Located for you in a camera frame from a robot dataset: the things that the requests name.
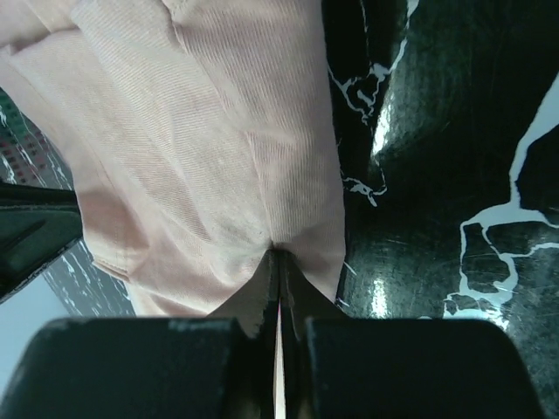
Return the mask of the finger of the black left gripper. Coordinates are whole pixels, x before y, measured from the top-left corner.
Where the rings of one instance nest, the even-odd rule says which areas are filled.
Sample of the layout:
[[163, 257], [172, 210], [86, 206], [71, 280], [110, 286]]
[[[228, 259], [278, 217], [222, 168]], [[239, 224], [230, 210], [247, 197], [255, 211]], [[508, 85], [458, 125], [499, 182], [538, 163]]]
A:
[[83, 237], [72, 190], [1, 184], [1, 301], [13, 297]]

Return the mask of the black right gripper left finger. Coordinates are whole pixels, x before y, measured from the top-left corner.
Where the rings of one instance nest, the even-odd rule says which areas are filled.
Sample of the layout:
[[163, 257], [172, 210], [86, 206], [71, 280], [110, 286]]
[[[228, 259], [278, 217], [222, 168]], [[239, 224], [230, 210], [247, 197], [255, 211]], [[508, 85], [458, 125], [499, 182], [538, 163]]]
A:
[[205, 318], [58, 319], [33, 337], [4, 418], [271, 418], [278, 256]]

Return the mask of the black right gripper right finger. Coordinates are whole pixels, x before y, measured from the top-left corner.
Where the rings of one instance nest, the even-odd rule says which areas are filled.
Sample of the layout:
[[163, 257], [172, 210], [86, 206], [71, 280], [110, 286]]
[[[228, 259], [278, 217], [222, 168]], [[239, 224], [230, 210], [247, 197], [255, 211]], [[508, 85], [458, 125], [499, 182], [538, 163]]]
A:
[[540, 418], [513, 342], [476, 319], [353, 319], [279, 257], [290, 418]]

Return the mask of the pink printed t-shirt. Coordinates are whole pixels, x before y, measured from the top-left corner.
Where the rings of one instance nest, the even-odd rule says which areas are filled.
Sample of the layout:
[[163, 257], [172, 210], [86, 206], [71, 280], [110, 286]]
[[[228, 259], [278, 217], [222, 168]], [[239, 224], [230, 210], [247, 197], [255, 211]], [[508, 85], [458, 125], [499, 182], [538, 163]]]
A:
[[344, 206], [317, 1], [4, 1], [1, 87], [69, 166], [140, 316], [204, 316], [270, 248], [326, 298]]

